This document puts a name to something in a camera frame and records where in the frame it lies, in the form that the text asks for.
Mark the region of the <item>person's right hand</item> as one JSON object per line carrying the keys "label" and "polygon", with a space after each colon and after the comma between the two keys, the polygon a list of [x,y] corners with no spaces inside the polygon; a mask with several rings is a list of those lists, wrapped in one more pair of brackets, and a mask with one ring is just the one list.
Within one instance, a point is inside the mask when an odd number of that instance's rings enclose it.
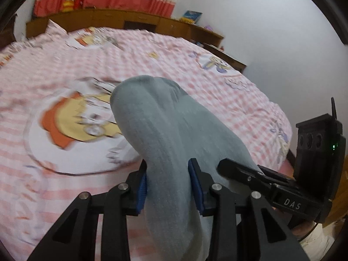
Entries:
{"label": "person's right hand", "polygon": [[286,223],[287,227],[298,240],[302,240],[307,237],[317,225],[316,222],[294,216],[291,213],[284,212],[275,207],[273,209]]}

